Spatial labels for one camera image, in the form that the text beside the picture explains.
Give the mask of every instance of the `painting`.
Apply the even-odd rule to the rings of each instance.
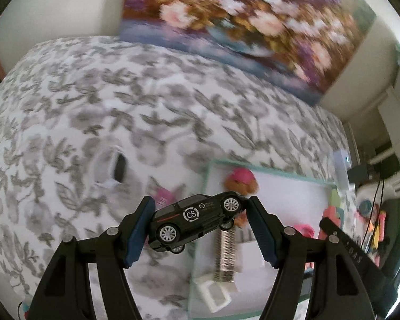
[[[314,105],[374,18],[364,0],[125,0],[120,39],[217,60]]]

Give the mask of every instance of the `toy car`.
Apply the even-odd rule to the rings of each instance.
[[[197,194],[155,212],[148,244],[155,251],[179,254],[185,244],[219,227],[228,231],[241,213],[247,198],[227,191],[215,196]]]

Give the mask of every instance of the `white tray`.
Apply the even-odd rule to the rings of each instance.
[[[204,194],[215,195],[225,191],[222,182],[235,167],[252,170],[259,184],[256,196],[267,212],[277,215],[284,226],[309,224],[319,234],[319,222],[323,211],[329,206],[334,183],[300,177],[274,169],[240,164],[227,160],[213,161],[205,181]],[[196,241],[196,253],[192,278],[214,272],[216,232],[211,232]],[[199,320],[205,318],[225,318],[238,320],[260,315],[273,287],[277,270],[267,262],[254,271],[235,274],[239,293],[231,294],[231,303],[222,310],[211,313],[191,282],[189,316]]]

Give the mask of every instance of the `white wheel rim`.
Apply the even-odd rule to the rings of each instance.
[[[160,238],[164,242],[172,242],[176,239],[176,230],[173,226],[165,226],[160,230]]]
[[[236,211],[238,209],[238,201],[235,198],[227,198],[224,201],[224,208],[227,211]]]

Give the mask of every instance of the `screw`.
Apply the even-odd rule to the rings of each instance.
[[[117,227],[110,227],[107,230],[107,235],[109,235],[109,236],[115,236],[116,234],[118,234],[118,228]]]
[[[288,226],[288,227],[285,227],[284,232],[285,232],[286,235],[288,235],[288,236],[293,236],[293,235],[295,235],[295,233],[296,233],[297,231],[296,231],[293,227]]]
[[[73,235],[70,235],[69,233],[65,234],[64,237],[62,237],[62,241],[64,243],[69,243],[73,240]]]
[[[331,236],[329,236],[329,242],[336,244],[339,242],[339,238],[336,237],[335,235],[331,235]]]

